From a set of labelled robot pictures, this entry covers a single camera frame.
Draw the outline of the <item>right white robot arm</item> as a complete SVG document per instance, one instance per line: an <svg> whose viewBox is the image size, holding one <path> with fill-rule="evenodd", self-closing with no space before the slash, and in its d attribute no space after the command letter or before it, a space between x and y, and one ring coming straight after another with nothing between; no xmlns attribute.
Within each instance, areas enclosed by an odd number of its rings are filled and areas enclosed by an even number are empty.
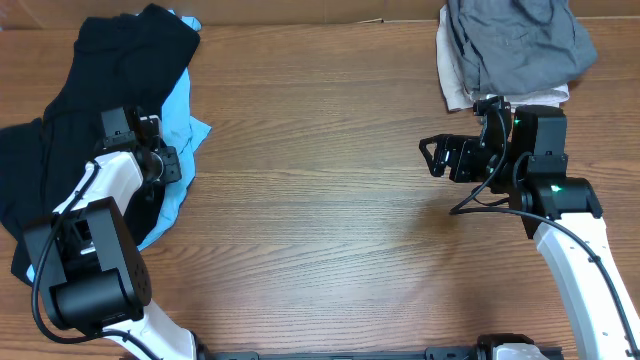
<svg viewBox="0 0 640 360"><path fill-rule="evenodd" d="M451 214L521 218L549 267L583 359L636 359L639 316L611 254L603 209L584 178L567 174L562 109L501 97L473 106L477 136L439 134L418 148L434 177L474 183Z"/></svg>

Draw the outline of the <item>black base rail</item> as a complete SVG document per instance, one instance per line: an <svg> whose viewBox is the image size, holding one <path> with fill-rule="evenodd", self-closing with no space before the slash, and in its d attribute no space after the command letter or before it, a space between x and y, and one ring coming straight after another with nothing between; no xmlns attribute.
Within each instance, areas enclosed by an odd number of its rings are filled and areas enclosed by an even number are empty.
<svg viewBox="0 0 640 360"><path fill-rule="evenodd" d="M561 347L536 346L523 334L499 333L480 335L474 345L429 346L421 351L376 351L259 354L248 352L209 351L205 346L198 359L206 360L478 360L478 359L550 359L563 360Z"/></svg>

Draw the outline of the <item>beige folded garment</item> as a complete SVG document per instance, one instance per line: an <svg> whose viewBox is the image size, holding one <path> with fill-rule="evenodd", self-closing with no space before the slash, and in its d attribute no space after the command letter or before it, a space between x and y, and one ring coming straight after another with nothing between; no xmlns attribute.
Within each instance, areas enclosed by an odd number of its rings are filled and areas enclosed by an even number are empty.
<svg viewBox="0 0 640 360"><path fill-rule="evenodd" d="M447 108L451 112L471 108L476 100L493 97L493 94L479 93L469 90L463 82L457 57L451 44L451 30L448 28L449 17L447 6L439 12L439 25L436 33L437 70L441 90ZM521 105L547 105L559 107L570 98L569 87L563 84L558 87L531 92L522 95L506 95L512 109Z"/></svg>

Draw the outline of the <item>black t-shirt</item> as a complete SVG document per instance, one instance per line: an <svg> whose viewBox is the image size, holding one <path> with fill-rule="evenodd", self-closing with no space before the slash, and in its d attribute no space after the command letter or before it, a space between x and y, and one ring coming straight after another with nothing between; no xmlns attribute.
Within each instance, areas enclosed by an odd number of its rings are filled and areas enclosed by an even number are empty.
<svg viewBox="0 0 640 360"><path fill-rule="evenodd" d="M68 78L44 115L1 131L1 223L17 245L11 265L21 282L32 263L23 230L63 202L105 137L101 114L123 106L159 115L200 42L168 10L150 4L139 15L90 17L74 43Z"/></svg>

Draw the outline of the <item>light blue printed t-shirt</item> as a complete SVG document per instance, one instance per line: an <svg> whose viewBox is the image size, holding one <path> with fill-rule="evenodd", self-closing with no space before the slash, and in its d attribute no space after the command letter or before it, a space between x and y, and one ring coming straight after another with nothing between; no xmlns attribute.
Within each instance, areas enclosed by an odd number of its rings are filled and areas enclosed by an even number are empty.
<svg viewBox="0 0 640 360"><path fill-rule="evenodd" d="M197 33L201 25L193 17L179 18ZM175 90L163 105L169 123L162 123L163 141L173 146L181 165L182 179L176 183L155 189L156 200L149 202L143 192L137 192L128 205L124 218L138 248L153 244L164 232L174 225L180 206L185 200L188 187L195 177L194 153L209 134L209 125L190 114L191 83L187 68L179 78ZM34 276L31 265L27 271L30 281Z"/></svg>

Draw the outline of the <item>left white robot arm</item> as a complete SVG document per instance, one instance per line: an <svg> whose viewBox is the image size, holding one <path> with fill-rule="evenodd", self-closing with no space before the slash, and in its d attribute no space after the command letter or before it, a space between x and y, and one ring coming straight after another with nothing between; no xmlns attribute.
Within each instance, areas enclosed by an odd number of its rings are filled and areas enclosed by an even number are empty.
<svg viewBox="0 0 640 360"><path fill-rule="evenodd" d="M25 231L35 271L31 309L60 344L106 338L138 359L208 359L208 348L152 299L149 272L123 214L146 183L180 179L172 147L90 160L69 197Z"/></svg>

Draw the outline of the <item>grey folded shorts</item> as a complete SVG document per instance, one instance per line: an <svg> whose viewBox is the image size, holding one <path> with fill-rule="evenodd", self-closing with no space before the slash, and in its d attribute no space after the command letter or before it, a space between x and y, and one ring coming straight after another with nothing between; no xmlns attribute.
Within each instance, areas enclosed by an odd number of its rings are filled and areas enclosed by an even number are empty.
<svg viewBox="0 0 640 360"><path fill-rule="evenodd" d="M573 81L597 60L567 0L449 0L447 29L471 92L524 95Z"/></svg>

